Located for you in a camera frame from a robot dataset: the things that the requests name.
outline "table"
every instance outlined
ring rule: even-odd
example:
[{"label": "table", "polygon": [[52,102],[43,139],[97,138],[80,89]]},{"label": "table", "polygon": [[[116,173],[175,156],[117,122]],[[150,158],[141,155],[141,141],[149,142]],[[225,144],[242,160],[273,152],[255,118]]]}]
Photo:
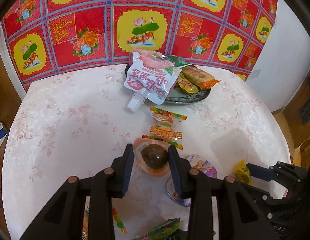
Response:
[{"label": "table", "polygon": [[[124,68],[78,70],[31,84],[10,129],[3,164],[2,197],[12,240],[21,237],[68,177],[94,176],[149,130],[151,102],[135,113],[126,108],[133,92],[123,87]],[[162,106],[188,116],[180,155],[201,155],[220,179],[241,159],[263,167],[289,163],[285,138],[252,89],[227,70],[200,68],[221,79],[208,98],[194,105]],[[129,233],[115,227],[116,239],[132,239],[175,217],[187,228],[189,210],[167,196],[168,178],[149,177],[134,164],[126,196],[113,200]],[[285,188],[276,183],[254,181],[273,197],[284,194]]]}]

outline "orange plastic package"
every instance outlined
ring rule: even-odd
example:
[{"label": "orange plastic package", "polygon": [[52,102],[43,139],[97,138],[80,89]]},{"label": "orange plastic package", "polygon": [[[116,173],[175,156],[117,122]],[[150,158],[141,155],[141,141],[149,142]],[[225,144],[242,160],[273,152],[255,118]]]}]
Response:
[{"label": "orange plastic package", "polygon": [[154,123],[150,128],[151,135],[143,135],[143,138],[167,142],[176,148],[183,150],[181,122],[187,116],[175,114],[160,108],[151,106]]}]

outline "white tablecloth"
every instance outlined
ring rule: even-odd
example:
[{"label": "white tablecloth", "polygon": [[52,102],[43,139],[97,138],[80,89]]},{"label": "white tablecloth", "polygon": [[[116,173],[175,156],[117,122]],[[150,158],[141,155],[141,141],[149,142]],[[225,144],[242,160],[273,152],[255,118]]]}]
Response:
[{"label": "white tablecloth", "polygon": [[[94,176],[121,156],[127,143],[147,133],[150,102],[136,113],[127,110],[132,91],[123,87],[125,65],[65,73],[33,82],[10,129],[2,196],[12,240],[28,225],[65,180]],[[232,174],[244,159],[263,167],[289,163],[285,138],[261,99],[235,74],[201,67],[221,79],[202,102],[162,108],[184,114],[182,157],[198,154],[217,169],[218,178]],[[113,204],[128,235],[115,227],[116,239],[132,239],[166,219],[181,217],[187,228],[189,210],[166,194],[168,176],[156,179],[134,164],[129,190]],[[255,180],[255,186],[281,198],[285,189]]]}]

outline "yellow wrapper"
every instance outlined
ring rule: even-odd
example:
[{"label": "yellow wrapper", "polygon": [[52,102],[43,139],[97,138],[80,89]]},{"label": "yellow wrapper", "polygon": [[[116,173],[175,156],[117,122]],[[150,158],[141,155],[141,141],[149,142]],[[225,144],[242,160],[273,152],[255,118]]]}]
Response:
[{"label": "yellow wrapper", "polygon": [[187,93],[193,94],[198,92],[198,87],[194,84],[192,84],[190,81],[188,81],[183,73],[179,74],[179,77],[177,79],[177,82],[181,89],[185,90]]},{"label": "yellow wrapper", "polygon": [[253,185],[253,182],[251,181],[251,174],[250,170],[246,165],[244,164],[244,160],[241,160],[236,168],[234,169],[234,173],[236,176],[236,179],[240,182],[244,182],[248,185]]}]

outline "blue flower print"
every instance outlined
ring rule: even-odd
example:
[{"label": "blue flower print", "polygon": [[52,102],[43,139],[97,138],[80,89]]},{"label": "blue flower print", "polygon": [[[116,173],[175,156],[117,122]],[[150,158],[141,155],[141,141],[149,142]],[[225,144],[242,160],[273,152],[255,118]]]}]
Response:
[{"label": "blue flower print", "polygon": [[25,10],[23,11],[23,19],[26,20],[29,17],[29,11]]},{"label": "blue flower print", "polygon": [[201,54],[202,51],[203,51],[202,46],[198,46],[198,47],[196,48],[196,50],[195,50],[195,53],[196,53],[196,54]]},{"label": "blue flower print", "polygon": [[90,52],[91,52],[90,46],[88,46],[88,45],[82,46],[82,53],[83,53],[84,55],[87,55],[87,54],[90,53]]}]

